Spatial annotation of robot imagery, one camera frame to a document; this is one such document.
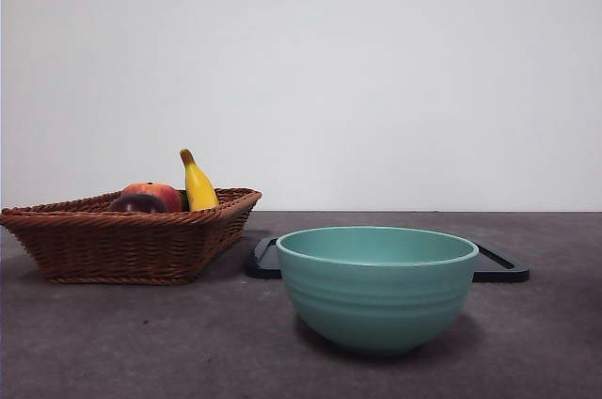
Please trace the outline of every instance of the ceramic bowl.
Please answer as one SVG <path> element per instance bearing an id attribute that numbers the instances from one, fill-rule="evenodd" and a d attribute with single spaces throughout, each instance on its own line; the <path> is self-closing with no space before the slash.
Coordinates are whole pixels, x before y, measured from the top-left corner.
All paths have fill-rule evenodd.
<path id="1" fill-rule="evenodd" d="M 464 306 L 478 253 L 466 239 L 407 228 L 326 227 L 277 239 L 297 314 L 368 355 L 401 354 L 445 330 Z"/>

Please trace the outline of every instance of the wicker basket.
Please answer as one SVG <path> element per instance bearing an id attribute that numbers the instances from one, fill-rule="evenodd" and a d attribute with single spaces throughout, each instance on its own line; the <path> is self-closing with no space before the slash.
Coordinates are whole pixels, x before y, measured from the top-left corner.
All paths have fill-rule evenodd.
<path id="1" fill-rule="evenodd" d="M 117 213 L 120 192 L 3 209 L 0 225 L 53 283 L 172 285 L 193 281 L 237 242 L 261 193 L 215 189 L 219 205 L 184 213 Z"/>

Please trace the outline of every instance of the yellow banana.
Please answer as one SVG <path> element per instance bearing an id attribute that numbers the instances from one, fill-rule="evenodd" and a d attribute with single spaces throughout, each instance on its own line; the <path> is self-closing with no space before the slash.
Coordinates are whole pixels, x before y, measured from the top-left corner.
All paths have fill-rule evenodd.
<path id="1" fill-rule="evenodd" d="M 217 206 L 219 201 L 215 189 L 207 175 L 195 163 L 191 152 L 187 149 L 180 150 L 180 157 L 184 162 L 186 197 L 190 211 L 200 211 Z"/>

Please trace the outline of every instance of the tabletop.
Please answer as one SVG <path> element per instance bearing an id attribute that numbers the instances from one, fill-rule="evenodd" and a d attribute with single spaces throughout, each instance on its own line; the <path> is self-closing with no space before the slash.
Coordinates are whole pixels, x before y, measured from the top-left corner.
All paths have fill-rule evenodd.
<path id="1" fill-rule="evenodd" d="M 339 349 L 295 314 L 250 251 L 306 228 L 443 231 L 531 268 L 473 283 L 439 337 L 393 358 Z M 51 284 L 14 237 L 1 251 L 5 399 L 602 397 L 602 213 L 254 211 L 240 242 L 182 286 Z"/>

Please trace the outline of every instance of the apple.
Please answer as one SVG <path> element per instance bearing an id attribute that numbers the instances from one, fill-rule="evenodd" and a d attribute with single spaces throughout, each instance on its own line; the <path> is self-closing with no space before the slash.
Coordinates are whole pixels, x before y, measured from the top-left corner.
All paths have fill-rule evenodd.
<path id="1" fill-rule="evenodd" d="M 148 194 L 154 195 L 167 205 L 167 211 L 170 213 L 180 213 L 182 211 L 182 198 L 180 192 L 169 184 L 161 183 L 133 183 L 126 186 L 121 194 Z"/>
<path id="2" fill-rule="evenodd" d="M 164 201 L 149 194 L 121 194 L 108 207 L 109 211 L 166 213 Z"/>

